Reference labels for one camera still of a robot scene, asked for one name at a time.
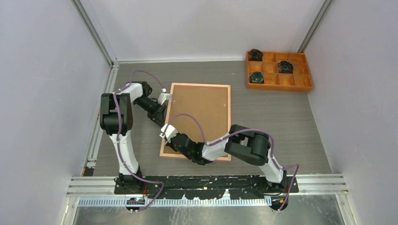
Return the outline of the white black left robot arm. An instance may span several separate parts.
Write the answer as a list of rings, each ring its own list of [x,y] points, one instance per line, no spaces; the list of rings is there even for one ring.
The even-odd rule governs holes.
[[[119,162],[116,186],[127,188],[133,194],[143,190],[144,181],[131,141],[132,106],[141,107],[159,127],[165,123],[166,106],[164,102],[149,97],[152,90],[147,82],[139,81],[127,83],[119,91],[103,93],[100,97],[99,124],[111,138]]]

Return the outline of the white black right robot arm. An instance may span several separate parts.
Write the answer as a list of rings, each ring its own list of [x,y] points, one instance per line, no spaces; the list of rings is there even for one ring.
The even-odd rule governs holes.
[[[160,137],[165,145],[198,165],[212,163],[220,157],[232,155],[250,165],[258,166],[265,175],[268,187],[281,192],[287,187],[286,171],[273,155],[273,138],[260,129],[232,125],[228,133],[211,142],[195,142],[175,127],[165,124]]]

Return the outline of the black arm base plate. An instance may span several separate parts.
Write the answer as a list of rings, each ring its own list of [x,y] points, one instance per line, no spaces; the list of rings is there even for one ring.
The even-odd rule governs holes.
[[[231,199],[260,199],[265,195],[298,193],[297,180],[286,177],[287,187],[267,183],[260,175],[208,175],[208,176],[147,176],[141,189],[117,187],[116,195],[140,195],[157,199],[193,200],[221,199],[229,194]]]

